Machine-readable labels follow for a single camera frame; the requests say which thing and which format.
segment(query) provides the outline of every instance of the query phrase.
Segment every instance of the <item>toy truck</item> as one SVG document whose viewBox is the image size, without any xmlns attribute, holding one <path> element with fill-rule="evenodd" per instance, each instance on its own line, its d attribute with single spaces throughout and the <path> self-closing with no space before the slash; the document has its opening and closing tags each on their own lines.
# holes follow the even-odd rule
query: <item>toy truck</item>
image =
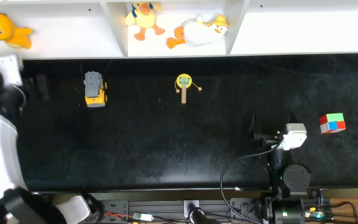
<svg viewBox="0 0 358 224">
<path fill-rule="evenodd" d="M 90 108 L 107 105 L 107 83 L 103 81 L 99 72 L 85 73 L 85 102 Z"/>
</svg>

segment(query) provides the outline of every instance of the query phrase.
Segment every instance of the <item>wooden handle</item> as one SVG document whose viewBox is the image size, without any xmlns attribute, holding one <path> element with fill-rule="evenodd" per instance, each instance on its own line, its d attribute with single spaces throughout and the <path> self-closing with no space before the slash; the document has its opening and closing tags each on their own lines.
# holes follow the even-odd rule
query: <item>wooden handle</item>
<svg viewBox="0 0 358 224">
<path fill-rule="evenodd" d="M 181 103 L 186 104 L 186 85 L 181 87 Z"/>
</svg>

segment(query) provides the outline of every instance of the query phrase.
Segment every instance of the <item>yellow hat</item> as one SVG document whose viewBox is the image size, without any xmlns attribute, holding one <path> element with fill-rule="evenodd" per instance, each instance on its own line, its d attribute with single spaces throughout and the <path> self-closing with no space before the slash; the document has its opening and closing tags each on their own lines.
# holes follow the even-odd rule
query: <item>yellow hat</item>
<svg viewBox="0 0 358 224">
<path fill-rule="evenodd" d="M 226 17 L 224 17 L 224 15 L 218 15 L 212 23 L 217 26 L 229 26 L 229 24 L 227 24 L 226 22 Z"/>
</svg>

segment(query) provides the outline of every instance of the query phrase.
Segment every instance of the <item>white plush duck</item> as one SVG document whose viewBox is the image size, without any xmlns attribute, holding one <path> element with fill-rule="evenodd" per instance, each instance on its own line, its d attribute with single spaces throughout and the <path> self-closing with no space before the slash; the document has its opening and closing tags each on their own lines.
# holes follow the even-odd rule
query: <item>white plush duck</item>
<svg viewBox="0 0 358 224">
<path fill-rule="evenodd" d="M 229 24 L 223 15 L 218 15 L 212 23 L 205 23 L 199 16 L 197 20 L 189 20 L 183 26 L 175 29 L 175 37 L 167 39 L 167 46 L 172 49 L 178 44 L 202 46 L 222 38 L 227 32 Z"/>
</svg>

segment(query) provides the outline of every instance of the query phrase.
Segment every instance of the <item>duck beak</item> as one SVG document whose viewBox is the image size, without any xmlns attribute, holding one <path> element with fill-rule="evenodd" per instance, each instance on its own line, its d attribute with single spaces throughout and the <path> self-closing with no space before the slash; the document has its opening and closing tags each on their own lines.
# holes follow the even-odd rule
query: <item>duck beak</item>
<svg viewBox="0 0 358 224">
<path fill-rule="evenodd" d="M 143 15 L 147 16 L 150 14 L 150 7 L 149 4 L 147 4 L 146 2 L 140 5 L 140 11 Z"/>
</svg>

